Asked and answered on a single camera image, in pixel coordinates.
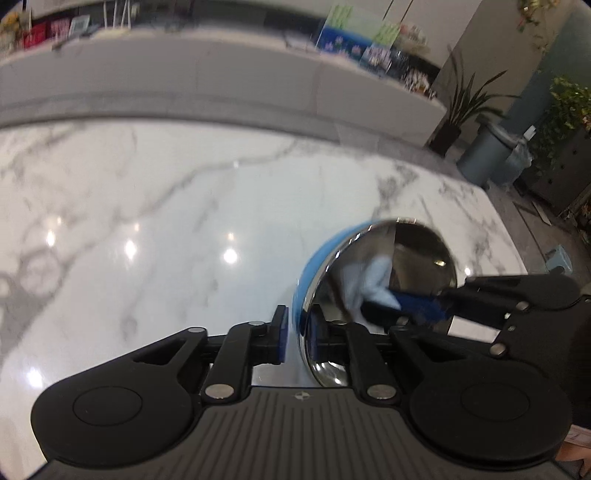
chrome bowl rim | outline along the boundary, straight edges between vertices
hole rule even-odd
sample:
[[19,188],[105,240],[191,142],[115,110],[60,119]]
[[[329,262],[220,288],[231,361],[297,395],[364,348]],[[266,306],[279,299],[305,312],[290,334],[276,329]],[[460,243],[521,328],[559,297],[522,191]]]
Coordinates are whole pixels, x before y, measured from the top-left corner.
[[[421,221],[414,219],[414,218],[397,217],[397,218],[376,220],[376,221],[370,223],[369,225],[363,224],[363,227],[360,227],[357,231],[354,231],[354,233],[349,234],[341,243],[338,244],[337,247],[335,247],[330,252],[329,255],[326,256],[326,258],[320,264],[320,268],[316,271],[316,274],[312,278],[312,282],[310,283],[310,285],[308,286],[308,288],[306,290],[306,295],[304,296],[304,301],[302,304],[301,312],[294,312],[294,314],[299,315],[300,321],[301,321],[302,317],[305,318],[308,316],[308,313],[310,311],[310,306],[312,305],[312,302],[315,297],[316,290],[318,289],[320,283],[322,282],[322,280],[324,279],[324,277],[326,276],[326,274],[330,270],[330,267],[334,264],[335,260],[340,256],[341,252],[343,252],[344,250],[349,248],[353,243],[362,239],[367,233],[369,233],[371,231],[372,228],[383,226],[384,224],[399,224],[399,223],[417,225],[417,226],[422,227],[426,230],[429,230],[431,233],[433,233],[437,237],[437,239],[443,244],[443,246],[445,247],[445,249],[449,253],[449,257],[452,260],[453,280],[454,280],[455,284],[457,285],[457,265],[456,265],[456,262],[452,256],[451,250],[449,249],[449,247],[447,246],[447,244],[443,240],[441,233],[435,227],[426,225],[425,223],[422,223]],[[327,387],[327,388],[335,387],[334,384],[328,384],[326,381],[324,381],[324,379],[328,376],[327,375],[319,375],[318,370],[316,369],[316,366],[318,365],[318,363],[310,360],[310,356],[308,355],[308,352],[307,352],[307,343],[306,343],[305,333],[302,335],[300,333],[300,331],[298,330],[297,336],[298,336],[298,346],[299,346],[299,350],[300,350],[300,355],[301,355],[303,361],[308,366],[308,369],[312,373],[314,379],[322,387]],[[334,370],[335,373],[337,373],[337,371],[342,372],[342,369],[339,367],[340,367],[340,365],[336,365],[336,364],[330,364],[330,363],[324,364],[324,371],[326,372],[326,371],[332,369],[332,370]]]

white marble surface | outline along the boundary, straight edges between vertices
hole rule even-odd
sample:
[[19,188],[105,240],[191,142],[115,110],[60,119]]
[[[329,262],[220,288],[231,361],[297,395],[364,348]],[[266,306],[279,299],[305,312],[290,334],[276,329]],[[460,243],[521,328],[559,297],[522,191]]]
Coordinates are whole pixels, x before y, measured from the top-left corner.
[[[189,326],[268,320],[325,240],[397,216],[441,233],[460,282],[525,273],[483,191],[402,161],[197,123],[0,132],[0,469],[43,463],[43,388]],[[304,381],[285,372],[256,380]]]

green leaf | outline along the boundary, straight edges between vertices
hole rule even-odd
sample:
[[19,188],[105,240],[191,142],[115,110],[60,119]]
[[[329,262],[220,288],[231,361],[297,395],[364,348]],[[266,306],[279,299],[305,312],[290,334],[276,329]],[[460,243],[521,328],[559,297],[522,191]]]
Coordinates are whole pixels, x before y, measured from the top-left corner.
[[472,74],[472,76],[470,77],[470,80],[468,81],[468,86],[466,87],[466,89],[463,92],[462,95],[462,100],[460,102],[460,108],[458,109],[457,115],[456,115],[456,120],[460,120],[463,116],[466,115],[466,113],[468,112],[469,109],[469,105],[470,105],[470,99],[471,99],[471,90],[472,90],[472,85],[474,84],[474,77],[476,76],[475,73]]
[[452,104],[449,107],[449,111],[450,111],[450,118],[453,115],[453,112],[456,110],[456,104],[457,104],[457,99],[458,99],[458,95],[459,95],[459,90],[460,90],[460,74],[458,72],[458,68],[457,68],[457,60],[455,55],[453,54],[452,50],[448,47],[449,51],[450,51],[450,59],[452,61],[452,68],[453,68],[453,73],[454,76],[456,77],[456,88],[453,94],[453,100],[452,100]]

plant pot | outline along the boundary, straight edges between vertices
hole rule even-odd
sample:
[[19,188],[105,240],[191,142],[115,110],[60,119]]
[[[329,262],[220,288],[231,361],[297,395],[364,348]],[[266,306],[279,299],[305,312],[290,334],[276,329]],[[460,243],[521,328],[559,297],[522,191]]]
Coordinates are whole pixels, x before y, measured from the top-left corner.
[[429,148],[437,155],[445,157],[447,150],[449,150],[449,147],[453,145],[461,133],[462,129],[460,127],[450,122],[445,122],[439,129],[439,132],[437,132],[437,135],[435,135],[435,138],[429,143]]

gray trash bin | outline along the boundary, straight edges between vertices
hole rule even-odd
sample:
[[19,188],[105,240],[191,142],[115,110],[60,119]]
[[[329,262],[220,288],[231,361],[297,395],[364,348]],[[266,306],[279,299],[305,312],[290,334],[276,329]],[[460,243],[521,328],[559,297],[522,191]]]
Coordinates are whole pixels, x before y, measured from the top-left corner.
[[467,181],[484,186],[492,173],[509,157],[519,138],[498,125],[486,124],[457,162],[458,170]]
[[526,168],[531,167],[532,160],[527,140],[521,138],[511,155],[492,173],[491,180],[499,187],[511,185]]

